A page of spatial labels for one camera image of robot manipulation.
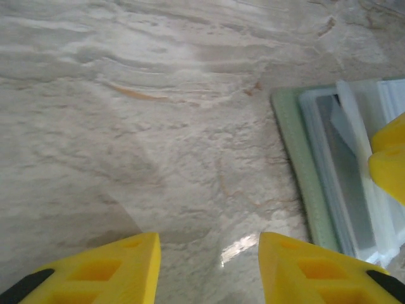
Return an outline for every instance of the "white marble veining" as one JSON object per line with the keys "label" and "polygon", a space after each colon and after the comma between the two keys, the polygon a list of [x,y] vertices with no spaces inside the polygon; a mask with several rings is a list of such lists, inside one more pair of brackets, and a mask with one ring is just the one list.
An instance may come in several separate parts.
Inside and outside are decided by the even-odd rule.
{"label": "white marble veining", "polygon": [[270,93],[405,74],[403,22],[354,0],[3,0],[0,27],[2,290],[157,231],[156,303],[263,303],[259,233],[308,239]]}

